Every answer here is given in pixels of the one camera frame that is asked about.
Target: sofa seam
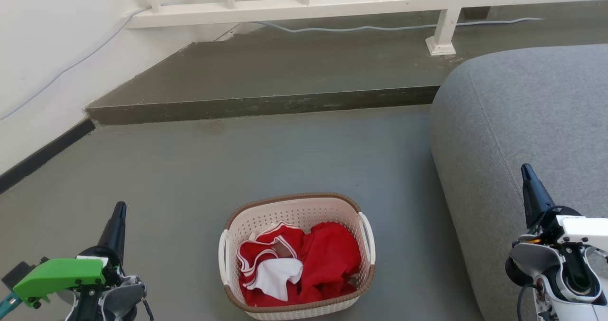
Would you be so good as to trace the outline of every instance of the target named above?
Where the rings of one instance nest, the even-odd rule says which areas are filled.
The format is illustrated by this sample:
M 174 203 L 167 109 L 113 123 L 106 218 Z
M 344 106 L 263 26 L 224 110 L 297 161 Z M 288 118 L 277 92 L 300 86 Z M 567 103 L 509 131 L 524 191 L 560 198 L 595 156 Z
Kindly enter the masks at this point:
M 521 200 L 523 202 L 523 197 L 521 197 L 521 195 L 519 194 L 519 190 L 517 189 L 517 186 L 515 185 L 514 175 L 511 172 L 508 163 L 506 162 L 506 157 L 504 156 L 504 152 L 503 152 L 502 148 L 500 147 L 500 144 L 496 138 L 494 129 L 492 128 L 492 126 L 489 122 L 488 114 L 486 113 L 484 106 L 480 102 L 479 94 L 477 93 L 477 87 L 475 87 L 475 84 L 473 83 L 473 79 L 471 78 L 471 72 L 469 72 L 468 69 L 466 71 L 466 76 L 469 79 L 469 83 L 471 84 L 471 87 L 473 88 L 473 98 L 475 99 L 475 102 L 477 103 L 477 106 L 482 113 L 482 119 L 484 120 L 486 129 L 488 129 L 488 131 L 490 133 L 490 137 L 492 138 L 492 141 L 494 142 L 494 145 L 495 145 L 496 149 L 498 150 L 500 161 L 502 162 L 503 170 L 504 170 L 504 172 L 506 172 L 506 174 L 509 178 L 509 181 L 511 183 L 511 189 L 512 189 L 512 191 L 514 191 L 515 196 L 517 196 L 519 198 L 519 200 Z

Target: plastic basket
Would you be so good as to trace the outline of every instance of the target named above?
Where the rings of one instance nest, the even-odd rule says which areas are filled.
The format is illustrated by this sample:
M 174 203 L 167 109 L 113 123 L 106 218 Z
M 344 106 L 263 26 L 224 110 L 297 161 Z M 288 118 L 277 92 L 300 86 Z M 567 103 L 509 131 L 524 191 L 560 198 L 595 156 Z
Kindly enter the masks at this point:
M 361 266 L 356 277 L 357 291 L 319 302 L 284 307 L 253 307 L 245 304 L 238 286 L 237 246 L 252 232 L 280 221 L 296 225 L 305 232 L 320 222 L 339 222 L 357 239 Z M 287 195 L 252 202 L 231 215 L 219 239 L 219 274 L 232 303 L 258 320 L 294 320 L 338 312 L 352 306 L 369 288 L 374 276 L 376 246 L 369 221 L 350 198 L 335 193 Z

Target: black baseboard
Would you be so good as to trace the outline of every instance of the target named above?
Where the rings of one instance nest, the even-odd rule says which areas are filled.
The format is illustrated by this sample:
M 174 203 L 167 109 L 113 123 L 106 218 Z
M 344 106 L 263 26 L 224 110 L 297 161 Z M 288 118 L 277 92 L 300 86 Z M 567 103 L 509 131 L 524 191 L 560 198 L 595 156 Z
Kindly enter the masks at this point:
M 58 139 L 55 139 L 50 142 L 50 144 L 44 146 L 44 148 L 32 154 L 32 156 L 21 161 L 21 163 L 11 168 L 11 170 L 5 172 L 0 176 L 0 194 L 16 185 L 26 176 L 35 172 L 42 167 L 44 163 L 48 162 L 82 137 L 85 137 L 85 135 L 89 134 L 94 129 L 95 125 L 93 122 L 90 119 L 86 119 L 74 126 L 70 131 L 64 133 Z
M 243 99 L 200 100 L 87 107 L 86 113 L 99 125 L 126 125 L 184 120 L 221 119 L 369 109 L 430 104 L 438 85 L 397 89 L 360 90 L 317 94 L 261 96 Z

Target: red garment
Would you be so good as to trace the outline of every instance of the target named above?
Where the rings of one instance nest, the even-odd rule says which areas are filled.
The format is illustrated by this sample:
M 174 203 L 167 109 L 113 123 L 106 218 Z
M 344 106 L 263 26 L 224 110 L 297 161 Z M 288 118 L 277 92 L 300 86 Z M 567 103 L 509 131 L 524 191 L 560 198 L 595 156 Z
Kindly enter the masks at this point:
M 260 289 L 249 290 L 245 288 L 243 284 L 252 280 L 254 276 L 252 275 L 252 269 L 255 273 L 256 263 L 260 263 L 267 258 L 278 258 L 271 245 L 270 247 L 267 247 L 268 245 L 263 247 L 256 242 L 253 245 L 246 245 L 250 242 L 246 241 L 239 246 L 237 254 L 247 258 L 247 263 L 243 266 L 248 268 L 248 271 L 246 271 L 248 275 L 243 272 L 239 278 L 239 286 L 241 286 L 247 304 L 259 307 L 288 306 L 333 299 L 356 291 L 348 283 L 348 280 L 351 275 L 358 272 L 361 264 L 361 254 L 357 241 L 348 229 L 337 222 L 322 222 L 314 226 L 310 234 L 304 235 L 301 242 L 298 243 L 298 237 L 294 236 L 297 232 L 294 232 L 292 228 L 295 226 L 289 224 L 284 224 L 284 226 L 289 226 L 289 229 L 282 228 L 282 232 L 287 232 L 289 236 L 285 237 L 285 234 L 282 234 L 283 239 L 289 239 L 287 243 L 296 253 L 297 257 L 295 258 L 301 260 L 304 265 L 302 278 L 297 284 L 287 282 L 289 299 L 286 302 L 265 295 Z M 266 236 L 263 236 L 261 240 L 265 241 L 273 235 L 276 236 L 276 234 L 269 234 L 268 232 L 265 232 L 264 235 Z M 260 255 L 261 252 L 268 249 L 272 250 L 274 254 L 265 252 Z

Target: basket handle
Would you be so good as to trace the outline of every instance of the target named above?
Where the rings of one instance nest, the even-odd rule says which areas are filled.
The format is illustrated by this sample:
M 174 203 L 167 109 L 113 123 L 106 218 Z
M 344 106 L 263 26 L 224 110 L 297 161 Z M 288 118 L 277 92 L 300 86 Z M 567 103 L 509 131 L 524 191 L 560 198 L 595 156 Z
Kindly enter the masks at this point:
M 226 259 L 226 256 L 228 256 L 228 248 L 226 248 L 227 242 L 228 230 L 224 230 L 219 237 L 218 248 L 219 277 L 222 279 L 224 285 L 228 285 L 228 267 L 226 267 L 226 263 L 228 263 L 228 260 Z
M 363 236 L 365 236 L 365 241 L 363 244 L 365 245 L 365 251 L 369 254 L 370 264 L 374 265 L 376 263 L 376 243 L 374 243 L 374 233 L 371 231 L 371 225 L 369 220 L 363 212 L 359 212 L 359 217 L 361 218 L 361 222 L 363 223 Z

